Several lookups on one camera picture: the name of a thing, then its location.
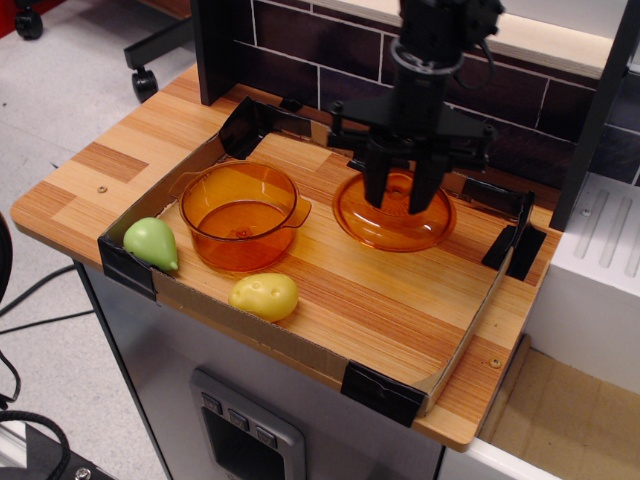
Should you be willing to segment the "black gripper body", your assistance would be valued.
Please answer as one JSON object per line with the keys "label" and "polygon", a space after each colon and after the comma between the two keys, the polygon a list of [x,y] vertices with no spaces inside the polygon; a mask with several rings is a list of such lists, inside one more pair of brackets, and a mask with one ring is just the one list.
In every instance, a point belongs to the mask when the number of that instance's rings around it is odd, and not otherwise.
{"label": "black gripper body", "polygon": [[441,155],[445,172],[484,169],[495,129],[445,105],[450,80],[463,66],[463,51],[438,59],[432,52],[393,47],[391,57],[393,88],[375,98],[335,102],[328,145],[352,151],[368,169],[374,154],[429,167]]}

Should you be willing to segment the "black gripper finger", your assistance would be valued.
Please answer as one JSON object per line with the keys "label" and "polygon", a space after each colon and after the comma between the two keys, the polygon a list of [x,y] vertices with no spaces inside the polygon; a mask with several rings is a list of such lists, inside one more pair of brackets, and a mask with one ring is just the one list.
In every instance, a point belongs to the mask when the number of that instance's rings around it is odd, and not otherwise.
{"label": "black gripper finger", "polygon": [[387,179],[394,164],[408,169],[413,149],[401,143],[384,143],[368,139],[364,156],[365,199],[375,208],[382,206]]}
{"label": "black gripper finger", "polygon": [[409,213],[419,214],[425,211],[449,170],[449,157],[445,153],[427,152],[416,157],[413,170],[413,184],[410,194]]}

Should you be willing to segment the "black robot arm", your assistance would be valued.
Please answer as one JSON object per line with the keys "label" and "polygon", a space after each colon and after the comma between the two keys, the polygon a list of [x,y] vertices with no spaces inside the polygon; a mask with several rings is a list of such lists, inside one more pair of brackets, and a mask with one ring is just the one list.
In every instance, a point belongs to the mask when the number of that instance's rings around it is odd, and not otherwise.
{"label": "black robot arm", "polygon": [[353,152],[370,205],[381,207],[396,165],[413,170],[411,214],[427,209],[453,169],[486,166],[495,129],[447,107],[445,97],[465,52],[487,46],[503,11],[498,1],[401,2],[401,30],[390,46],[393,88],[331,109],[328,143]]}

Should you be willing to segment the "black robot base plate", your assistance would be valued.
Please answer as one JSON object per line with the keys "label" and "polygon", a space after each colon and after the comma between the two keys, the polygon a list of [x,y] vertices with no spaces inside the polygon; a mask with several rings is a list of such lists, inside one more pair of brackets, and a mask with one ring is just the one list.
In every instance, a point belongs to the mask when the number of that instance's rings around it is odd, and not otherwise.
{"label": "black robot base plate", "polygon": [[72,451],[63,430],[42,415],[1,412],[2,479],[113,479]]}

